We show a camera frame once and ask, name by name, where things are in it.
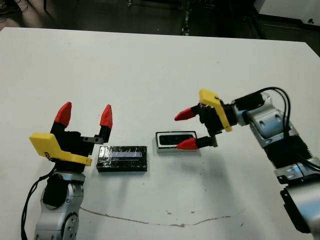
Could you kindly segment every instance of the table surface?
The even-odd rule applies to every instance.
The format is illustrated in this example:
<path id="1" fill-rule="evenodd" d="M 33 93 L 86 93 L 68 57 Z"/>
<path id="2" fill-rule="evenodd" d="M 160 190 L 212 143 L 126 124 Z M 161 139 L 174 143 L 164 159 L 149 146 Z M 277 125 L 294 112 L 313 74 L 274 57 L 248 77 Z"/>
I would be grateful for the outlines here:
<path id="1" fill-rule="evenodd" d="M 219 147 L 196 153 L 155 151 L 155 133 L 196 131 L 197 117 L 175 122 L 198 103 L 198 91 L 225 103 L 278 86 L 291 99 L 291 121 L 314 155 L 320 153 L 320 59 L 302 42 L 4 28 L 0 32 L 0 233 L 20 239 L 27 193 L 53 164 L 29 136 L 50 131 L 72 102 L 69 130 L 99 132 L 112 105 L 111 146 L 147 146 L 145 173 L 96 170 L 99 146 L 84 174 L 78 240 L 312 239 L 294 228 L 273 167 L 248 126 L 219 134 Z M 274 95 L 274 104 L 283 108 Z M 39 184 L 29 203 L 33 239 Z"/>

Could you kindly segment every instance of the scratch mark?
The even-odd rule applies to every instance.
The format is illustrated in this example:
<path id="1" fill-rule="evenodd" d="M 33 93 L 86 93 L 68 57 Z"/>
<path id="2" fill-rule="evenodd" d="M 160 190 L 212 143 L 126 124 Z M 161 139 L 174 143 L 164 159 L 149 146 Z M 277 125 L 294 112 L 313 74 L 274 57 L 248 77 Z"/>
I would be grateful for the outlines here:
<path id="1" fill-rule="evenodd" d="M 181 223 L 180 225 L 178 224 L 171 224 L 170 227 L 178 227 L 178 228 L 184 228 L 186 225 Z"/>
<path id="2" fill-rule="evenodd" d="M 129 218 L 123 218 L 123 217 L 119 217 L 119 216 L 111 216 L 111 215 L 108 215 L 108 214 L 102 214 L 102 213 L 99 213 L 99 212 L 90 211 L 90 210 L 85 209 L 83 207 L 80 207 L 80 209 L 82 209 L 83 211 L 86 211 L 88 213 L 99 215 L 99 216 L 103 216 L 103 217 L 107 217 L 107 218 L 125 220 L 125 221 L 139 223 L 139 224 L 149 224 L 149 222 L 145 222 L 145 221 L 138 221 L 138 220 L 133 220 L 133 219 L 129 219 Z"/>
<path id="3" fill-rule="evenodd" d="M 185 224 L 185 223 L 181 223 L 181 224 L 161 224 L 161 223 L 152 223 L 152 222 L 139 221 L 139 220 L 124 218 L 124 217 L 119 217 L 119 216 L 111 216 L 111 215 L 108 215 L 108 214 L 102 214 L 102 213 L 99 213 L 99 212 L 91 211 L 91 210 L 85 209 L 83 207 L 80 207 L 80 209 L 85 211 L 85 212 L 91 213 L 91 214 L 95 214 L 95 215 L 98 215 L 98 216 L 107 217 L 107 218 L 111 218 L 111 219 L 124 220 L 124 221 L 134 222 L 134 223 L 138 223 L 138 224 L 149 224 L 149 225 L 154 225 L 154 226 L 177 227 L 177 228 L 185 228 L 186 226 L 190 226 L 191 227 L 191 226 L 196 226 L 196 225 L 199 225 L 199 224 L 202 224 L 202 223 L 205 223 L 205 222 L 209 222 L 209 221 L 212 221 L 212 220 L 228 219 L 228 218 L 236 217 L 236 216 L 238 216 L 239 214 L 243 213 L 246 210 L 246 208 L 245 208 L 245 209 L 241 210 L 240 212 L 238 212 L 236 215 L 233 215 L 233 216 L 220 216 L 220 217 L 209 218 L 209 219 L 205 219 L 203 221 L 199 221 L 199 222 L 194 223 L 194 224 Z"/>
<path id="4" fill-rule="evenodd" d="M 192 226 L 198 225 L 198 224 L 202 224 L 208 221 L 212 221 L 212 220 L 218 220 L 218 219 L 227 219 L 227 218 L 231 218 L 231 216 L 221 216 L 221 217 L 214 217 L 214 218 L 209 218 L 200 222 L 197 222 L 195 224 L 192 224 Z"/>

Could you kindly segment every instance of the black box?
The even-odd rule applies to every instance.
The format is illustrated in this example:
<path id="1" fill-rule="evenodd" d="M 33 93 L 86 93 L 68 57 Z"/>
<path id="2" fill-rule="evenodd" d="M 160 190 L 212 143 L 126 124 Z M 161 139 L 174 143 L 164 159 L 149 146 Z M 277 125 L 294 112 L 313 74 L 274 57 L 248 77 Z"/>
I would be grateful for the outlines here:
<path id="1" fill-rule="evenodd" d="M 101 146 L 96 164 L 99 172 L 146 172 L 146 146 Z"/>

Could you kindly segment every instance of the black wire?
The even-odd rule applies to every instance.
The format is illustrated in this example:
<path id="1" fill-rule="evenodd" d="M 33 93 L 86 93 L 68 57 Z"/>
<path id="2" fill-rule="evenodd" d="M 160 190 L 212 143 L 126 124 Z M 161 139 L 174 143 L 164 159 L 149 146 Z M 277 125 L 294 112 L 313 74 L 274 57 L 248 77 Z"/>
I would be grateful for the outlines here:
<path id="1" fill-rule="evenodd" d="M 26 201 L 22 210 L 22 216 L 21 216 L 21 239 L 22 240 L 28 240 L 27 234 L 25 231 L 25 224 L 26 224 L 26 219 L 27 219 L 27 210 L 28 210 L 28 203 L 30 200 L 31 195 L 35 192 L 35 190 L 38 187 L 38 183 L 41 182 L 42 180 L 45 180 L 46 178 L 50 177 L 51 174 L 54 172 L 55 167 L 46 175 L 39 177 L 39 179 L 32 185 L 28 196 L 26 197 Z"/>
<path id="2" fill-rule="evenodd" d="M 7 21 L 7 19 L 8 19 L 7 17 L 1 18 L 0 23 L 4 23 L 5 21 Z"/>
<path id="3" fill-rule="evenodd" d="M 287 114 L 287 101 L 285 99 L 285 96 L 277 89 L 275 89 L 274 91 L 276 91 L 278 94 L 281 95 L 283 102 L 284 102 L 284 112 L 283 112 L 283 118 L 282 118 L 282 128 L 283 128 L 283 132 L 285 132 L 286 129 L 286 114 Z"/>
<path id="4" fill-rule="evenodd" d="M 24 3 L 26 4 L 26 7 L 23 10 L 21 10 L 21 13 L 25 13 L 26 11 L 28 11 L 28 8 L 29 8 L 29 4 L 27 0 L 24 0 Z"/>
<path id="5" fill-rule="evenodd" d="M 280 92 L 282 92 L 282 93 L 285 95 L 285 98 L 286 98 L 286 100 L 287 100 L 287 108 L 288 108 L 288 110 L 287 110 L 287 115 L 286 115 L 286 117 L 285 117 L 285 115 L 283 116 L 284 119 L 286 118 L 286 119 L 285 119 L 285 120 L 286 120 L 286 121 L 285 121 L 285 126 L 284 126 L 284 129 L 283 129 L 283 134 L 284 134 L 284 137 L 285 137 L 285 138 L 286 138 L 286 137 L 289 137 L 289 129 L 290 129 L 289 124 L 290 124 L 290 114 L 291 114 L 291 103 L 290 103 L 289 96 L 288 96 L 288 94 L 286 93 L 285 90 L 283 90 L 282 88 L 277 87 L 277 86 L 265 87 L 265 88 L 260 89 L 259 91 L 256 91 L 255 93 L 256 93 L 256 94 L 260 94 L 260 93 L 265 92 L 265 91 L 267 91 L 267 90 L 273 90 L 273 91 L 275 91 L 275 92 L 277 92 L 277 93 L 279 93 L 278 91 L 280 91 Z"/>
<path id="6" fill-rule="evenodd" d="M 307 159 L 302 157 L 299 153 L 297 153 L 296 155 L 300 158 L 300 162 L 302 162 L 305 165 L 308 165 L 313 170 L 315 170 L 317 172 L 320 172 L 320 166 L 319 165 L 316 165 L 316 164 L 314 164 L 312 162 L 309 162 Z"/>

